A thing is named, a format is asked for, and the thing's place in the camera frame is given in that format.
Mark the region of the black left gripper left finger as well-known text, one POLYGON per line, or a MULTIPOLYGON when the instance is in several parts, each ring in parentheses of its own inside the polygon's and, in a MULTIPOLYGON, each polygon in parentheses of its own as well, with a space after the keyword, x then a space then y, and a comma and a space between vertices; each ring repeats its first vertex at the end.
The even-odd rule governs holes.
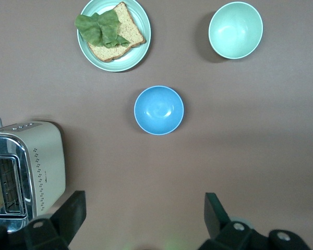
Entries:
POLYGON ((69 249, 86 218, 86 193, 75 191, 49 218, 36 218, 8 233, 0 226, 0 249, 69 249))

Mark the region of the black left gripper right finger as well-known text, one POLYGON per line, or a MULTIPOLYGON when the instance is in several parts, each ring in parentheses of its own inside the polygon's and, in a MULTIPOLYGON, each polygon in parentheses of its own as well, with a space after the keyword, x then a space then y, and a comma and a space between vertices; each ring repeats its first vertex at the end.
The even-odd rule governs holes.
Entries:
POLYGON ((307 243, 291 231, 277 229, 264 236, 244 222, 232 221, 215 193, 205 194, 204 222, 210 238, 199 247, 200 249, 310 250, 307 243))

